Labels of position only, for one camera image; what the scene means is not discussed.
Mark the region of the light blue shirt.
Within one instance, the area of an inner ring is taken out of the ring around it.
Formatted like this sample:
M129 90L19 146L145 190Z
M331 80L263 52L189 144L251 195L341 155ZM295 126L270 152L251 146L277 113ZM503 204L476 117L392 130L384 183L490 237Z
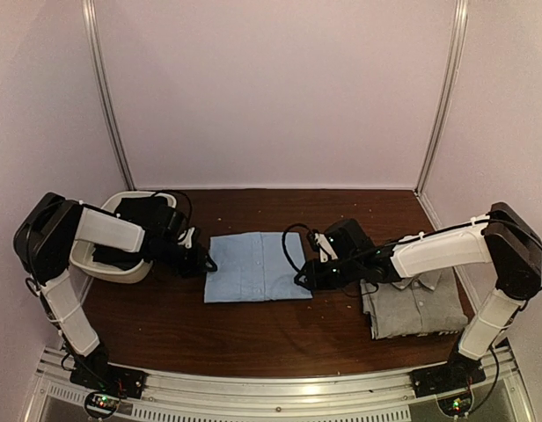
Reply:
M206 276L206 303L310 300L312 293L294 283L304 262L300 235L248 232L213 236L209 255L218 270Z

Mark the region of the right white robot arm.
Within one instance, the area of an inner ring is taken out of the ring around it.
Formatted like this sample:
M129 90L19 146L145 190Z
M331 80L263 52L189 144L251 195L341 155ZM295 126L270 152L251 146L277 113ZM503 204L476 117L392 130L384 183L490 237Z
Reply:
M473 375L474 362L542 291L542 241L505 202L468 222L385 244L375 244L354 219L336 222L323 233L313 230L308 239L318 257L293 269L295 284L311 292L358 280L379 286L457 266L493 266L493 289L441 368L441 381L453 389Z

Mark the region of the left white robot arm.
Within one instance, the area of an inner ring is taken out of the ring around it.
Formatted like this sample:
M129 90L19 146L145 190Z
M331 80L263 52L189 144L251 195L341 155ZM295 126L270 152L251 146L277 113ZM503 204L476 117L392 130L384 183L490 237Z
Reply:
M214 273L217 265L171 195L131 192L112 210L57 193L41 198L18 227L13 250L69 351L80 359L90 357L80 369L83 378L95 389L107 390L116 381L115 370L95 356L99 335L70 282L70 254L77 242L93 246L100 264L111 267L123 258L162 262L186 278Z

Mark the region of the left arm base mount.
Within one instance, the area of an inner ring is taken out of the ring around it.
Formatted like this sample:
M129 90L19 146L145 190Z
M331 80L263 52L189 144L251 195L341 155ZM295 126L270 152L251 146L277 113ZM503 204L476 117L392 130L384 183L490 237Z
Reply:
M140 399L146 377L146 373L142 370L111 364L108 353L97 350L86 357L75 356L70 381L110 396Z

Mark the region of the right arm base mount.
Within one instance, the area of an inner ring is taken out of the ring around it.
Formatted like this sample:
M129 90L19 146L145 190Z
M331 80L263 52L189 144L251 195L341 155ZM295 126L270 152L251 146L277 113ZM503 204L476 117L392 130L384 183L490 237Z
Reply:
M454 350L443 364L415 369L410 380L416 397L441 395L456 389L467 389L472 383L485 381L481 360L473 360Z

